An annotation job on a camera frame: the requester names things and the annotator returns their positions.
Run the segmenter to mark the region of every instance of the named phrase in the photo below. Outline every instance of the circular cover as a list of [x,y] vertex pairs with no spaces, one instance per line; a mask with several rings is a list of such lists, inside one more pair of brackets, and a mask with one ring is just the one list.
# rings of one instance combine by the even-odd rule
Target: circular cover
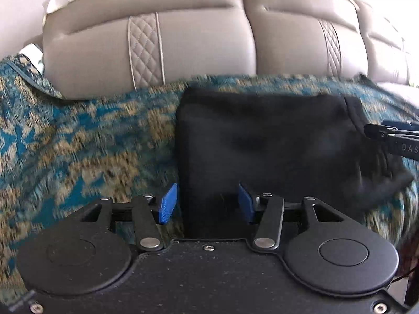
[[313,224],[289,243],[285,260],[306,283],[342,295],[387,285],[399,264],[390,242],[355,221]]
[[118,279],[131,251],[116,234],[94,229],[67,228],[64,235],[47,229],[24,244],[17,267],[25,284],[51,294],[80,295]]

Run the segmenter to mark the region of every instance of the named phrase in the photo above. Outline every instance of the sofa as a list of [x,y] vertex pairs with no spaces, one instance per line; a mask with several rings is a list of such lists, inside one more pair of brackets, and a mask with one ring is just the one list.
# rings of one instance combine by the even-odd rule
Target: sofa
[[403,36],[361,0],[68,1],[46,14],[42,43],[45,77],[71,99],[203,74],[415,74]]

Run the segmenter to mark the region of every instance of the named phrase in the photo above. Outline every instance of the sofa backrest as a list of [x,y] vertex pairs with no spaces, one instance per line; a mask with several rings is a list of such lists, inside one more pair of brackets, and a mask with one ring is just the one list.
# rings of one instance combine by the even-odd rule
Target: sofa backrest
[[407,83],[403,43],[354,0],[75,0],[43,29],[45,75],[75,99],[201,74]]

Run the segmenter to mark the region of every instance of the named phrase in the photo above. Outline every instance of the black cable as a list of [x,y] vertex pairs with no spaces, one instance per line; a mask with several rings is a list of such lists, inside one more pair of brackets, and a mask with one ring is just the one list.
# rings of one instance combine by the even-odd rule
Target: black cable
[[394,279],[393,281],[391,281],[391,283],[394,283],[394,282],[400,281],[401,279],[408,277],[410,274],[412,274],[412,272],[414,272],[414,271],[415,271],[415,269],[416,269],[416,267],[414,267],[414,268],[410,269],[410,270],[409,270],[406,274],[404,274],[404,275],[402,275],[402,276],[400,276],[400,277],[398,277],[398,278]]

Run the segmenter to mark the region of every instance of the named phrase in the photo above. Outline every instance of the blanket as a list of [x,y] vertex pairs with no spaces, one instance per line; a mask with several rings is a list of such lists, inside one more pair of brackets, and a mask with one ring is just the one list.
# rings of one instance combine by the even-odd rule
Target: blanket
[[[24,293],[15,267],[31,235],[95,200],[127,202],[177,181],[175,111],[188,87],[236,93],[345,94],[361,98],[369,121],[419,121],[415,109],[365,77],[219,76],[140,89],[87,101],[66,100],[24,55],[0,61],[0,301]],[[404,159],[415,181],[365,224],[396,245],[416,230],[418,164]],[[182,235],[174,219],[161,228]]]

